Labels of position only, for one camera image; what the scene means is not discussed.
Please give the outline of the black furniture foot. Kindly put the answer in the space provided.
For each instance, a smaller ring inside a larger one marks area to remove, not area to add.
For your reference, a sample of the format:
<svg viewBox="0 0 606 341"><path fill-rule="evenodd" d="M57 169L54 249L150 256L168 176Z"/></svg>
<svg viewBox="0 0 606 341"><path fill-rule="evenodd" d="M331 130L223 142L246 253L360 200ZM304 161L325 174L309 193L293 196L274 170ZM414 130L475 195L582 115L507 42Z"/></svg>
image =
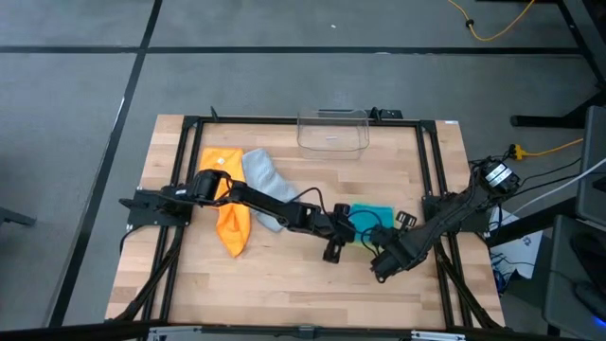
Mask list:
<svg viewBox="0 0 606 341"><path fill-rule="evenodd" d="M0 206L0 226L10 223L33 226L36 219Z"/></svg>

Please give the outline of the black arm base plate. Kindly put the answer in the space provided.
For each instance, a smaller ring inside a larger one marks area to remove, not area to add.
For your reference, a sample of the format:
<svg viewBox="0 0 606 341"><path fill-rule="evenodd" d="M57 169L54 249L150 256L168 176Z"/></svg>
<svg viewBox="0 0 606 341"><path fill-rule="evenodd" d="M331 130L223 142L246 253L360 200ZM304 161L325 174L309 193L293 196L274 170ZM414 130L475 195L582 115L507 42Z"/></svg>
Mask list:
<svg viewBox="0 0 606 341"><path fill-rule="evenodd" d="M443 196L424 196L421 199L423 217L429 220L443 211L454 199L456 193L450 192ZM489 218L485 211L475 211L459 224L459 232L485 232Z"/></svg>
<svg viewBox="0 0 606 341"><path fill-rule="evenodd" d="M129 209L127 223L132 227L187 225L195 204L184 188L172 186L137 189L133 198L121 198L118 201Z"/></svg>

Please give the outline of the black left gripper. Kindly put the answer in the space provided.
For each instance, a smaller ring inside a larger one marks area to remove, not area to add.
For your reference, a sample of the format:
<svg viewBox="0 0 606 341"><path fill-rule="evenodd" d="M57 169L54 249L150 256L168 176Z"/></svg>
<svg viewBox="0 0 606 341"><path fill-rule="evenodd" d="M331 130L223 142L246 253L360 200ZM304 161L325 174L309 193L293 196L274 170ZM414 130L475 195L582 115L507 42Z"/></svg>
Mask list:
<svg viewBox="0 0 606 341"><path fill-rule="evenodd" d="M331 213L329 219L334 235L337 237L331 238L328 241L323 253L323 261L337 263L340 261L342 247L345 245L345 242L355 241L356 228L346 215Z"/></svg>

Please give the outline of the silver bracket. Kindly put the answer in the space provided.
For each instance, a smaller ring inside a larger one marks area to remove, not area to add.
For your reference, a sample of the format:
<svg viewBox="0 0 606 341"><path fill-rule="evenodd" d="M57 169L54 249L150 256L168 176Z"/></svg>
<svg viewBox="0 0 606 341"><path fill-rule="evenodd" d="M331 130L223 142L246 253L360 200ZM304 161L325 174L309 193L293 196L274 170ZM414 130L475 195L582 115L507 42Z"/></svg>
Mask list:
<svg viewBox="0 0 606 341"><path fill-rule="evenodd" d="M411 331L411 341L467 341L464 334L450 332Z"/></svg>
<svg viewBox="0 0 606 341"><path fill-rule="evenodd" d="M145 341L193 341L202 335L201 326L169 326L150 328Z"/></svg>

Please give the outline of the white paper sheet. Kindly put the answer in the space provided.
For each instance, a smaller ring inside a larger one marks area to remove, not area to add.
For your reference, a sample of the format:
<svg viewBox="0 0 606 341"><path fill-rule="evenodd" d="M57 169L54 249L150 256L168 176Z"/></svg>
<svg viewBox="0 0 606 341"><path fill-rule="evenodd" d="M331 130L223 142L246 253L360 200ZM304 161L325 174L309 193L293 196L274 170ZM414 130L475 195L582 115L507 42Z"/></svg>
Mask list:
<svg viewBox="0 0 606 341"><path fill-rule="evenodd" d="M512 242L492 246L490 262L493 272L506 279L514 274L532 279L542 236L540 230Z"/></svg>

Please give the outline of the orange microfiber towel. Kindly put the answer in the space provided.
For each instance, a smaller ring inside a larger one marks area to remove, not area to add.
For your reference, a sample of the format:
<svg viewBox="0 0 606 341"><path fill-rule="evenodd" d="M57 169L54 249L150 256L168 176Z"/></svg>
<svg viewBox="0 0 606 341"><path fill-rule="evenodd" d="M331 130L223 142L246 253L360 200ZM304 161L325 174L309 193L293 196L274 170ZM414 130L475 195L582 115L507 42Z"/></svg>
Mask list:
<svg viewBox="0 0 606 341"><path fill-rule="evenodd" d="M242 157L242 149L206 147L202 149L199 170L226 171L233 180L244 182ZM228 204L217 207L217 210L217 235L229 255L236 258L243 251L250 236L250 209L244 205Z"/></svg>

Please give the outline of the grey waffle microfiber towel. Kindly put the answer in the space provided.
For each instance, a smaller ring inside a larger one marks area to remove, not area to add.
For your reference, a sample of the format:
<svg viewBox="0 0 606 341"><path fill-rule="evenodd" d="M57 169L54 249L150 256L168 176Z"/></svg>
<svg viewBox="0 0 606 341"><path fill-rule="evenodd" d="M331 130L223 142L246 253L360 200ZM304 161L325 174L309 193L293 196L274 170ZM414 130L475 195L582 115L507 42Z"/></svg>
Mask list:
<svg viewBox="0 0 606 341"><path fill-rule="evenodd" d="M278 173L271 156L264 149L245 153L242 157L242 169L250 188L282 202L288 202L297 195L295 186Z"/></svg>

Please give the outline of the black gantry beam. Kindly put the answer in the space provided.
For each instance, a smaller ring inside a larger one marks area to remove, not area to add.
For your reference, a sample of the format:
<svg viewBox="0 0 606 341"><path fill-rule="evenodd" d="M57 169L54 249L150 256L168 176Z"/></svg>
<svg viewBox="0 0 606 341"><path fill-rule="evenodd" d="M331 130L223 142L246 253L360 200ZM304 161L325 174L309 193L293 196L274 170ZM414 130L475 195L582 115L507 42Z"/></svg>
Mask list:
<svg viewBox="0 0 606 341"><path fill-rule="evenodd" d="M275 337L290 336L297 338L298 327L268 327L268 326L233 326L233 325L170 325L160 320L150 321L110 321L99 324L85 324L29 330L0 332L0 341L124 341L144 338L149 329L169 326L201 326L203 333L213 334L250 334L272 335ZM411 331L423 330L391 330L368 328L324 328L316 327L316 337L384 337L398 338L411 341ZM588 341L553 335L540 335L512 330L475 329L453 327L442 331L464 334L467 341Z"/></svg>

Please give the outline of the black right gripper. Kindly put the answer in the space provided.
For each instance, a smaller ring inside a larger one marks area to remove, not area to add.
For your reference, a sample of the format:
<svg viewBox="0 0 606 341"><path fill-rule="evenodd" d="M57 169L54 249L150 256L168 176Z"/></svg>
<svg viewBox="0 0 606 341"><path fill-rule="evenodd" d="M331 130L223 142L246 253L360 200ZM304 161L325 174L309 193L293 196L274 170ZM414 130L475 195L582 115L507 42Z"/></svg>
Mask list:
<svg viewBox="0 0 606 341"><path fill-rule="evenodd" d="M379 283L418 265L413 245L405 242L402 233L397 229L375 227L371 232L371 243L381 248L379 254L371 261L370 267Z"/></svg>

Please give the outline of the black frame bracket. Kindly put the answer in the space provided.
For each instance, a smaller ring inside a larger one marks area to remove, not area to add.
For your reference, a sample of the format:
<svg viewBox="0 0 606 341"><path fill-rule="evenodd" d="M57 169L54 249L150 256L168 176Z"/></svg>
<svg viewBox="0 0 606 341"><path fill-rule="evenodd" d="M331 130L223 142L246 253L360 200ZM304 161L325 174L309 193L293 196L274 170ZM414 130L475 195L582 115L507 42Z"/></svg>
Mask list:
<svg viewBox="0 0 606 341"><path fill-rule="evenodd" d="M379 109L377 107L373 107L368 112L368 118L373 120L403 119L403 115L400 110Z"/></svg>

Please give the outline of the teal microfiber towel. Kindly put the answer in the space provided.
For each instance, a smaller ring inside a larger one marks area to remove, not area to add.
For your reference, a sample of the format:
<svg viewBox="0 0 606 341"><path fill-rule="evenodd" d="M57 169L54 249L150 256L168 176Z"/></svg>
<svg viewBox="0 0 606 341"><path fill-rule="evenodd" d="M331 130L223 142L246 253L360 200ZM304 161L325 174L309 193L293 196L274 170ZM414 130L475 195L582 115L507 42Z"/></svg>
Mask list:
<svg viewBox="0 0 606 341"><path fill-rule="evenodd" d="M383 227L394 226L394 209L391 206L373 206L365 204L353 204L349 212L349 220L357 230L355 241L362 241L362 233L381 224Z"/></svg>

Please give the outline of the clear plastic bin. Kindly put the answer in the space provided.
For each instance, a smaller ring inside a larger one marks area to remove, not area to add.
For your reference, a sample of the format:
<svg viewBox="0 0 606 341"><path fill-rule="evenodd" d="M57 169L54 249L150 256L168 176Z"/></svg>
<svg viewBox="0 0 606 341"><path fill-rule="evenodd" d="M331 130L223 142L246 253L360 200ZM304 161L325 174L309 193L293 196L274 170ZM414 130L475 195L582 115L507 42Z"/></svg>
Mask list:
<svg viewBox="0 0 606 341"><path fill-rule="evenodd" d="M359 159L370 144L364 110L301 110L296 141L305 158Z"/></svg>

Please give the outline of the black aluminium table frame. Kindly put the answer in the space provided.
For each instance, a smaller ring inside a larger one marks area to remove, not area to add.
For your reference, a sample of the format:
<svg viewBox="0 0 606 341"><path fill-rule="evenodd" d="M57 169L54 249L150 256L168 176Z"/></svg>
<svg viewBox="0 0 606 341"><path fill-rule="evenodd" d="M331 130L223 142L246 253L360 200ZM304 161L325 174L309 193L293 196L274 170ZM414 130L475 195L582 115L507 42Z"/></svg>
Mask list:
<svg viewBox="0 0 606 341"><path fill-rule="evenodd" d="M279 117L204 117L186 128L179 116L160 116L153 129L140 183L160 188L171 179L178 150L191 153L180 136L203 147L263 148L279 173L306 202L366 203L420 215L421 198L465 188L467 155L454 121L386 120L370 128L359 159L305 158L296 122ZM185 228L168 321L173 325L233 325L391 330L445 330L460 323L457 305L444 310L446 284L433 259L379 283L370 253L346 246L337 264L324 262L325 242L253 224L242 254L232 258L215 232L218 212L196 208Z"/></svg>

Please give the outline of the black desk frame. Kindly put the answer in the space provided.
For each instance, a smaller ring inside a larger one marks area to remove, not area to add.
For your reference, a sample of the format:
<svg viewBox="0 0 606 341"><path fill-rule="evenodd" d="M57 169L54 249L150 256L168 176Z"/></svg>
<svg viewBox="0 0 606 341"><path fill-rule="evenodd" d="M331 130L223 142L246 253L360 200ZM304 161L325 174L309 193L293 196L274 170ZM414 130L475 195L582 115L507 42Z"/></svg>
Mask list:
<svg viewBox="0 0 606 341"><path fill-rule="evenodd" d="M599 17L593 0L556 0L556 4L597 80L597 92L561 117L511 116L514 127L581 129L592 107L606 106L606 5Z"/></svg>

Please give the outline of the grey desk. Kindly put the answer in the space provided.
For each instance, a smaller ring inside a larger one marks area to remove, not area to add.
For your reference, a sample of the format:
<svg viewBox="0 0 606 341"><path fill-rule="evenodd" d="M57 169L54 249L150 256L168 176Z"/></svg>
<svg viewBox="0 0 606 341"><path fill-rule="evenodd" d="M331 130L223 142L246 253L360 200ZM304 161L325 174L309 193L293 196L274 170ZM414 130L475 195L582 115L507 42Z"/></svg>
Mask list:
<svg viewBox="0 0 606 341"><path fill-rule="evenodd" d="M572 248L573 238L580 234L606 237L606 232L584 222L555 218L543 316L549 325L576 337L606 341L606 321L595 317L575 295L575 284L590 280Z"/></svg>

